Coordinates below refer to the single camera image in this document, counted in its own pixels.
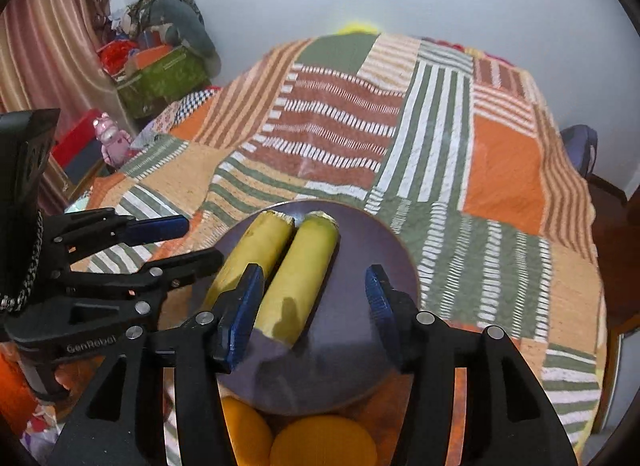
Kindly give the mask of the person left hand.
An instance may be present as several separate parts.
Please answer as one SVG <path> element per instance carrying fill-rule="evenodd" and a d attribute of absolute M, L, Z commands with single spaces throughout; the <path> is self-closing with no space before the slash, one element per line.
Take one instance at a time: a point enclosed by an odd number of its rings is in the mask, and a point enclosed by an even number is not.
<path fill-rule="evenodd" d="M 37 365 L 35 378 L 29 379 L 29 386 L 38 399 L 46 401 L 61 399 L 62 391 L 68 391 L 72 396 L 81 394 L 103 360 L 103 356 L 93 356 L 62 364 Z"/>

